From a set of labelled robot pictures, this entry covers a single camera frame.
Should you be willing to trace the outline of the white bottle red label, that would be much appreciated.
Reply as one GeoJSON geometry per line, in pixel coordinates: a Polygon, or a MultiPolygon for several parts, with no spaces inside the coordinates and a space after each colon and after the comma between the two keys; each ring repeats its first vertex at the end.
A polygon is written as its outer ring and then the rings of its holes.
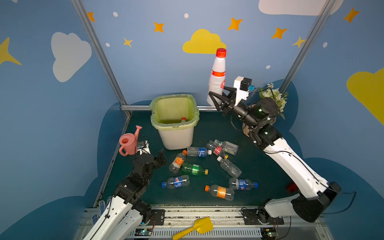
{"type": "Polygon", "coordinates": [[[226,82],[226,55],[226,49],[217,49],[216,58],[210,75],[209,92],[219,95],[223,93],[226,82]]]}

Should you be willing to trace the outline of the clear bottle blue label white cap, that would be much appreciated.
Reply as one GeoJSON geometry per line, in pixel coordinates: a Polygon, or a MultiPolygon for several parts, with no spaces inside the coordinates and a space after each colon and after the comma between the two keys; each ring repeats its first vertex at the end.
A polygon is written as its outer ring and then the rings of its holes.
{"type": "Polygon", "coordinates": [[[207,155],[211,155],[212,151],[205,147],[188,147],[186,150],[183,150],[182,153],[190,157],[206,157],[207,155]]]}

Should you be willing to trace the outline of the clear bottle white cap green label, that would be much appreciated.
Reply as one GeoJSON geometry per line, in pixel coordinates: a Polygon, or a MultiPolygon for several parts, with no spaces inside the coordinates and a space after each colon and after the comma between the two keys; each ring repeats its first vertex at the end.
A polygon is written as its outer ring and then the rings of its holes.
{"type": "Polygon", "coordinates": [[[218,145],[219,147],[221,147],[226,153],[234,155],[234,156],[237,154],[237,152],[239,150],[238,145],[230,143],[228,141],[215,140],[214,143],[216,145],[218,145]]]}

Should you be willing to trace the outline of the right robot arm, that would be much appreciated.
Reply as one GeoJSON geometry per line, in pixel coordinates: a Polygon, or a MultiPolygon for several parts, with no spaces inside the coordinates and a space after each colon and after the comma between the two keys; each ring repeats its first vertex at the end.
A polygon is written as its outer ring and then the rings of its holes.
{"type": "Polygon", "coordinates": [[[315,222],[341,192],[341,187],[336,182],[328,182],[312,170],[274,128],[271,121],[280,115],[274,99],[262,98],[250,107],[245,100],[236,102],[239,89],[225,89],[229,94],[209,92],[217,111],[224,116],[232,114],[249,127],[249,137],[255,146],[274,160],[299,189],[296,195],[266,200],[258,207],[259,223],[266,225],[272,219],[284,216],[315,222]]]}

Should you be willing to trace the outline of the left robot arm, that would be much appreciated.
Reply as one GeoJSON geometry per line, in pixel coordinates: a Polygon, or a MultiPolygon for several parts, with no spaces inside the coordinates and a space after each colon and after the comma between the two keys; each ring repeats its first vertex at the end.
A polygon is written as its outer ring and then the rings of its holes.
{"type": "Polygon", "coordinates": [[[147,152],[134,160],[134,168],[115,188],[110,203],[84,237],[85,240],[124,240],[141,224],[150,221],[152,206],[140,197],[151,182],[154,170],[166,165],[164,152],[147,152]]]}

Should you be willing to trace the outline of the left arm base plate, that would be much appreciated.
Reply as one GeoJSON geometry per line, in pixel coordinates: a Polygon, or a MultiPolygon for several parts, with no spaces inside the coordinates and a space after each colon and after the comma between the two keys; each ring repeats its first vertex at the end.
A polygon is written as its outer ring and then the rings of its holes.
{"type": "Polygon", "coordinates": [[[145,215],[141,226],[163,226],[165,222],[165,212],[163,209],[151,210],[150,214],[145,215]]]}

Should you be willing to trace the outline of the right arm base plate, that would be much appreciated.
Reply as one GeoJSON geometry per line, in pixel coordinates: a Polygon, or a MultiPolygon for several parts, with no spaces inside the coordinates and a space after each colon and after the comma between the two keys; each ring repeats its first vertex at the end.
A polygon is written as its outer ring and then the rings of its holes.
{"type": "Polygon", "coordinates": [[[283,225],[282,217],[272,218],[264,210],[241,208],[245,225],[283,225]]]}

